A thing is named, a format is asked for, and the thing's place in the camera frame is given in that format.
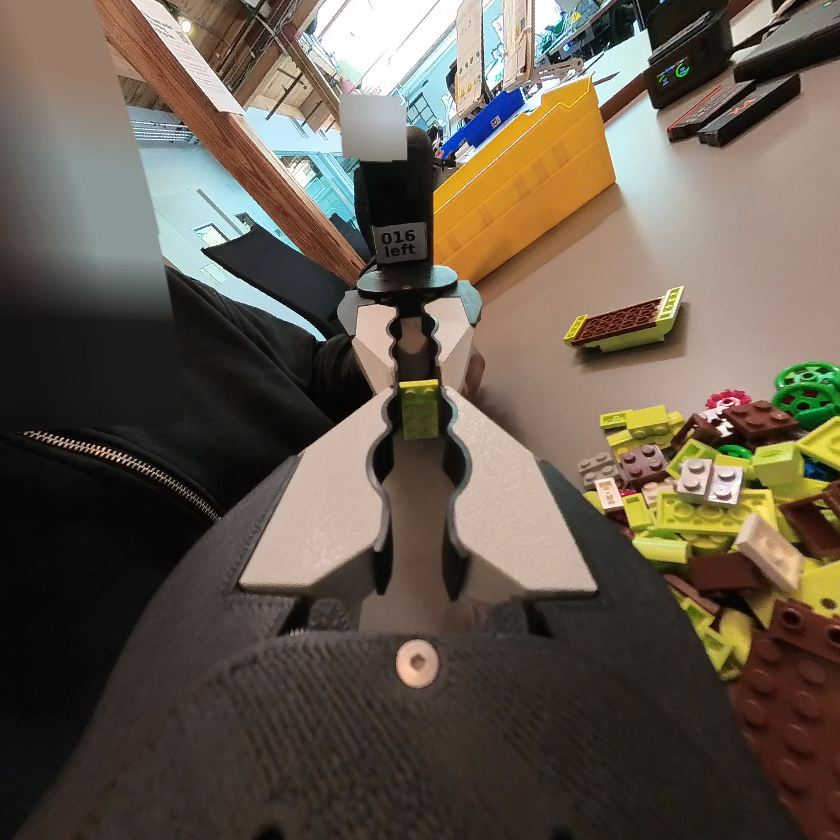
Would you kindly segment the blue plastic bin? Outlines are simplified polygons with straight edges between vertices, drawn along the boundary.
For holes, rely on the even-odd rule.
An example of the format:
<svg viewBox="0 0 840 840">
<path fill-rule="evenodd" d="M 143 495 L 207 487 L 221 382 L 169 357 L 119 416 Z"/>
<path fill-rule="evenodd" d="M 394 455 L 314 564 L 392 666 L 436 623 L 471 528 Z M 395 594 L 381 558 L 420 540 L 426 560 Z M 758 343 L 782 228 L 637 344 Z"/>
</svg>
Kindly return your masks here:
<svg viewBox="0 0 840 840">
<path fill-rule="evenodd" d="M 457 151 L 467 142 L 473 148 L 481 145 L 502 124 L 514 117 L 524 104 L 520 88 L 500 92 L 490 104 L 480 110 L 465 126 L 456 131 L 442 147 L 444 158 Z"/>
</svg>

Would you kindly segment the person's left forearm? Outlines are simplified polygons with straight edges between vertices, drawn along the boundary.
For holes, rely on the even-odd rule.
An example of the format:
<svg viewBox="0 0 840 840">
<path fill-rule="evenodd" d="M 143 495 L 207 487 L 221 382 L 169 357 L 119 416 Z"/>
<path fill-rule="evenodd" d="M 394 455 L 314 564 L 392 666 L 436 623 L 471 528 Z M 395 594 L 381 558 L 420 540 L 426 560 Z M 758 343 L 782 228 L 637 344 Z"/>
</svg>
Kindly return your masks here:
<svg viewBox="0 0 840 840">
<path fill-rule="evenodd" d="M 164 265 L 184 373 L 219 386 L 223 405 L 257 400 L 280 409 L 313 406 L 338 422 L 372 397 L 351 339 L 324 341 L 266 311 L 233 301 Z"/>
</svg>

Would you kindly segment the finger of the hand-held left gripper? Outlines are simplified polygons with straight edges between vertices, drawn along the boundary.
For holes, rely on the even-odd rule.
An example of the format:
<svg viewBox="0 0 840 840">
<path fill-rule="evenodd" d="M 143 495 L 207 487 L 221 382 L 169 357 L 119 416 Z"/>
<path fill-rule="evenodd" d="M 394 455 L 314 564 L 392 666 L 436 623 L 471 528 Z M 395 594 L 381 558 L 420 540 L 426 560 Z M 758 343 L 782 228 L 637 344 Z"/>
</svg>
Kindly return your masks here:
<svg viewBox="0 0 840 840">
<path fill-rule="evenodd" d="M 425 304 L 431 319 L 428 338 L 430 371 L 441 385 L 467 394 L 475 328 L 461 297 L 441 297 Z"/>
<path fill-rule="evenodd" d="M 348 291 L 337 308 L 338 318 L 352 338 L 353 350 L 374 394 L 397 384 L 396 339 L 392 325 L 398 310 Z"/>
</svg>

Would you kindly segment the wooden post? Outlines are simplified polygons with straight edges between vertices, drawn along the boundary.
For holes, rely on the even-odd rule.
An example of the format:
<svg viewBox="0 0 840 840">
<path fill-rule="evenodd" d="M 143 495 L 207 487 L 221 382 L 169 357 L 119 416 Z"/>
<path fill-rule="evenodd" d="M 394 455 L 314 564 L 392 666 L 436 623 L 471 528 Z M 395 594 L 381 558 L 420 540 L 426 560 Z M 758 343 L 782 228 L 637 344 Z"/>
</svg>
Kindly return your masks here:
<svg viewBox="0 0 840 840">
<path fill-rule="evenodd" d="M 221 112 L 129 1 L 94 3 L 107 41 L 301 252 L 353 287 L 364 263 L 243 115 Z"/>
</svg>

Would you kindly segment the white paper sign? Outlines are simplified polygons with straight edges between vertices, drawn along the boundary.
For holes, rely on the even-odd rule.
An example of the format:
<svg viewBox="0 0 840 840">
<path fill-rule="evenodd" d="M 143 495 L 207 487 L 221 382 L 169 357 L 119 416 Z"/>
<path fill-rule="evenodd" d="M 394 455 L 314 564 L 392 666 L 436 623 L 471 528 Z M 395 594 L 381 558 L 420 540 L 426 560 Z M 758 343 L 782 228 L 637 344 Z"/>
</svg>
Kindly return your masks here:
<svg viewBox="0 0 840 840">
<path fill-rule="evenodd" d="M 245 111 L 164 6 L 156 1 L 133 1 L 133 4 L 215 109 L 244 116 Z"/>
</svg>

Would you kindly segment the black office chair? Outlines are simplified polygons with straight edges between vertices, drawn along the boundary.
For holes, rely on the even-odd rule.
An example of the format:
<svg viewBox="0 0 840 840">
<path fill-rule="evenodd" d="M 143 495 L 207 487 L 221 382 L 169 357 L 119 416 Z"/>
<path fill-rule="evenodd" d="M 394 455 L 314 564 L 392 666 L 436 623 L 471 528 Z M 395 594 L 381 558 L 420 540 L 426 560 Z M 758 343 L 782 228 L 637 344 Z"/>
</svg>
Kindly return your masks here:
<svg viewBox="0 0 840 840">
<path fill-rule="evenodd" d="M 346 334 L 337 310 L 350 290 L 347 283 L 263 227 L 256 224 L 246 234 L 202 252 L 308 320 L 326 338 Z"/>
</svg>

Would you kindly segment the black charging case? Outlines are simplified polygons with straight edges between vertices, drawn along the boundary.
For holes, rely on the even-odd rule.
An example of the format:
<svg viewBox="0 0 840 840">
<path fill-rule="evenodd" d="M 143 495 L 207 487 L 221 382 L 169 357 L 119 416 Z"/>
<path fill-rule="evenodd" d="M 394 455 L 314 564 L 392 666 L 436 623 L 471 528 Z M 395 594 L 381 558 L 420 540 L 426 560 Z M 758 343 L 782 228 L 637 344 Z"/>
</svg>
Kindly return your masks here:
<svg viewBox="0 0 840 840">
<path fill-rule="evenodd" d="M 664 109 L 700 88 L 727 68 L 731 55 L 726 9 L 699 16 L 649 57 L 643 76 L 652 107 Z"/>
</svg>

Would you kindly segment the lime and brown brick assembly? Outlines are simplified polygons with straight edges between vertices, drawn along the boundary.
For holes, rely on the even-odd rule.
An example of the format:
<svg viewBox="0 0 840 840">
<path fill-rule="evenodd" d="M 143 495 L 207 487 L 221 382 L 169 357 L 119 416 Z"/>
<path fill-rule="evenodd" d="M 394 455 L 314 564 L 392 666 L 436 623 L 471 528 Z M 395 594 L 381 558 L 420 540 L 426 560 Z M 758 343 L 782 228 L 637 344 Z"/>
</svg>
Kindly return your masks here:
<svg viewBox="0 0 840 840">
<path fill-rule="evenodd" d="M 662 297 L 596 316 L 579 316 L 563 338 L 566 346 L 610 353 L 663 341 L 675 325 L 685 286 Z"/>
</svg>

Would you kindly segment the yellow plastic bin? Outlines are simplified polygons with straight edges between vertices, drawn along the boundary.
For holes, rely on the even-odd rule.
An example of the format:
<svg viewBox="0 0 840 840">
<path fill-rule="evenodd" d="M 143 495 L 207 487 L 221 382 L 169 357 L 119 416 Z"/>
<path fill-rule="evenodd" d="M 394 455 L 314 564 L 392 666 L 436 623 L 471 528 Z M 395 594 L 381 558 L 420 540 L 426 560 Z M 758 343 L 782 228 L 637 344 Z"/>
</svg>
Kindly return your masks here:
<svg viewBox="0 0 840 840">
<path fill-rule="evenodd" d="M 590 77 L 542 96 L 434 193 L 434 261 L 476 283 L 616 180 Z"/>
</svg>

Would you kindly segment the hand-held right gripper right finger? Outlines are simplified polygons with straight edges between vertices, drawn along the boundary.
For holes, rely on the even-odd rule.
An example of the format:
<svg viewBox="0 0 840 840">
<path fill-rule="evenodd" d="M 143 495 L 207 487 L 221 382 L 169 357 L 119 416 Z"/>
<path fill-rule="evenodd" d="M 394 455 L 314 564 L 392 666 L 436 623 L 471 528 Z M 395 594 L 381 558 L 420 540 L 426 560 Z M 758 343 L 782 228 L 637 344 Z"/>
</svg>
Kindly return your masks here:
<svg viewBox="0 0 840 840">
<path fill-rule="evenodd" d="M 533 454 L 450 386 L 439 400 L 442 634 L 507 602 L 589 599 L 597 583 Z"/>
</svg>

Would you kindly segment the pile of toy bricks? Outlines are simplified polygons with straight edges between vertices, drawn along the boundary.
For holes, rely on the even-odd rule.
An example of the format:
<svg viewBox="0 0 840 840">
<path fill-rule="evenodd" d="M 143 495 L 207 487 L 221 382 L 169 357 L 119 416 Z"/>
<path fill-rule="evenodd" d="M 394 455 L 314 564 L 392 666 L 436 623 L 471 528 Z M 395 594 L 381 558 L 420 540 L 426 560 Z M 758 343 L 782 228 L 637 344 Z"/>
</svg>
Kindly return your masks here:
<svg viewBox="0 0 840 840">
<path fill-rule="evenodd" d="M 838 364 L 603 414 L 587 499 L 665 579 L 805 838 L 839 837 Z"/>
</svg>

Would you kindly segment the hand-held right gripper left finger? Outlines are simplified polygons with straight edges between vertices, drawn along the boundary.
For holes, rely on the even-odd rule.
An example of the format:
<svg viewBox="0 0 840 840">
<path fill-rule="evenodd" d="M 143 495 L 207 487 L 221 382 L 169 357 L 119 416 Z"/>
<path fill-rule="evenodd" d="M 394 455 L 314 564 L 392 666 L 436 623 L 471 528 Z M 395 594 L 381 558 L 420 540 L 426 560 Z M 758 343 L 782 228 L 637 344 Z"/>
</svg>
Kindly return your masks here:
<svg viewBox="0 0 840 840">
<path fill-rule="evenodd" d="M 357 627 L 364 600 L 390 579 L 390 503 L 374 470 L 392 442 L 381 392 L 303 450 L 239 585 L 247 592 L 340 601 Z"/>
</svg>

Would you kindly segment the flat black power bank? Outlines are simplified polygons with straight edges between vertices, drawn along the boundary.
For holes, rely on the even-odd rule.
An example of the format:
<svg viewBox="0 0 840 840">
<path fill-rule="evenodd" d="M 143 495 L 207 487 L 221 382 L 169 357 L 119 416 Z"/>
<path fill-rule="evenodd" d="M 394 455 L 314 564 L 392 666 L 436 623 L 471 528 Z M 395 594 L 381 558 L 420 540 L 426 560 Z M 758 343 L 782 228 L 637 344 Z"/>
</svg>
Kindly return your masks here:
<svg viewBox="0 0 840 840">
<path fill-rule="evenodd" d="M 839 57 L 839 2 L 793 15 L 733 68 L 741 81 L 768 81 Z"/>
</svg>

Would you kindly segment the lime green toy brick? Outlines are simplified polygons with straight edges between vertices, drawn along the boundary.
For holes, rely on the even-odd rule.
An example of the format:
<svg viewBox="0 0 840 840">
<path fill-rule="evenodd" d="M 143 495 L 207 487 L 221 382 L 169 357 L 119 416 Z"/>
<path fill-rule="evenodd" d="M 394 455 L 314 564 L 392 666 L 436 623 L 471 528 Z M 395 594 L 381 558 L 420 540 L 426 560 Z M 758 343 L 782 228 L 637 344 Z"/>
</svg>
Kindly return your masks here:
<svg viewBox="0 0 840 840">
<path fill-rule="evenodd" d="M 437 379 L 399 383 L 405 440 L 435 439 L 439 434 Z"/>
</svg>

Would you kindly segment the cardboard sign board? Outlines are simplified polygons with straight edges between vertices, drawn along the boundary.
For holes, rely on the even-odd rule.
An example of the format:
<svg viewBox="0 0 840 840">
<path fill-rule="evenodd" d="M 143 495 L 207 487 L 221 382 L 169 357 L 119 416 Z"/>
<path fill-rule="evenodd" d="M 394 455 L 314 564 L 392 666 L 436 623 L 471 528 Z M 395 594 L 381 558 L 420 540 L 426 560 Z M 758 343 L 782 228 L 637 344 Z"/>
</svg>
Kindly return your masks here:
<svg viewBox="0 0 840 840">
<path fill-rule="evenodd" d="M 580 75 L 584 61 L 580 58 L 538 66 L 536 59 L 536 26 L 533 1 L 504 1 L 504 70 L 501 91 L 540 87 L 550 80 L 568 80 Z"/>
<path fill-rule="evenodd" d="M 485 66 L 481 1 L 463 1 L 456 13 L 456 117 L 464 121 L 484 103 Z"/>
</svg>

